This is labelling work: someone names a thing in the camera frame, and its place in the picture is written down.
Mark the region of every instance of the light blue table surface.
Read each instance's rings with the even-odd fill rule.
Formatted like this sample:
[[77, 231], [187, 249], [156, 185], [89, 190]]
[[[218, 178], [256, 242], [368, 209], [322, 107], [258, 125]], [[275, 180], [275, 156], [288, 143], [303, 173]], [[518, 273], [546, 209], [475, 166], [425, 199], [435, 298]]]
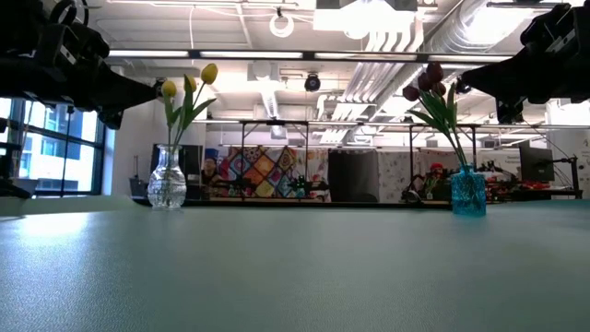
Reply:
[[1, 218], [0, 331], [590, 331], [590, 202]]

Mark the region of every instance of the blue glass vase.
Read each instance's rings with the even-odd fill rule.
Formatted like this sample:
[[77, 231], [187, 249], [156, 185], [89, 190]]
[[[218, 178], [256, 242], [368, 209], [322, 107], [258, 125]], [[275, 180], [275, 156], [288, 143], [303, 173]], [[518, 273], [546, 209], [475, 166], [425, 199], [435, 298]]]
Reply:
[[486, 215], [486, 179], [483, 174], [464, 166], [461, 172], [451, 176], [453, 213], [465, 216]]

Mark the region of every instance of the yellow tulip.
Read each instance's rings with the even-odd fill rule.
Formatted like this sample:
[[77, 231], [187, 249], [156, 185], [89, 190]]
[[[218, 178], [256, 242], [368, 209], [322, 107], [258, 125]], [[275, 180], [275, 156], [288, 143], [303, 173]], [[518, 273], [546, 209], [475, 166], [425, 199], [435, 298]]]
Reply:
[[176, 84], [170, 80], [164, 82], [162, 84], [162, 94], [168, 97], [176, 96]]
[[201, 79], [205, 84], [211, 85], [218, 77], [218, 67], [215, 64], [209, 64], [201, 71]]
[[188, 78], [188, 82], [191, 84], [191, 90], [193, 92], [195, 92], [196, 91], [196, 81], [195, 81], [195, 78], [194, 77], [189, 77], [189, 76], [187, 76], [187, 78]]

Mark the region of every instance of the clear glass vase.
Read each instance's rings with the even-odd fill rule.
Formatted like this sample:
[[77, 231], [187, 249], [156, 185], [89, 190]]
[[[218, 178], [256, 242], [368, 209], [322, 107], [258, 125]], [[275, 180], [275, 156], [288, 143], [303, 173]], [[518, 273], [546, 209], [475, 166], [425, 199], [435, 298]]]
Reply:
[[486, 179], [471, 166], [451, 176], [453, 213], [465, 216], [486, 215]]
[[164, 144], [158, 148], [158, 167], [149, 177], [147, 198], [153, 208], [180, 208], [186, 198], [186, 180], [178, 166], [178, 148], [172, 150], [172, 146]]

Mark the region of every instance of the colorful quilt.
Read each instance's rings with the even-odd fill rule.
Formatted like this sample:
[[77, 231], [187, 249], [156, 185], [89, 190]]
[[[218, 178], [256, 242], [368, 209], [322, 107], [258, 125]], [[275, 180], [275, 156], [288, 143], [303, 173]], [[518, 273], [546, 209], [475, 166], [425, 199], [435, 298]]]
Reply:
[[[242, 158], [241, 149], [232, 147], [220, 162], [218, 173], [225, 181], [236, 180], [243, 174], [253, 185], [246, 190], [247, 196], [293, 198], [297, 189], [292, 184], [305, 174], [305, 160], [304, 149], [244, 148]], [[307, 161], [307, 181], [327, 183], [327, 150], [309, 150]], [[311, 195], [326, 198], [329, 192], [311, 192]]]

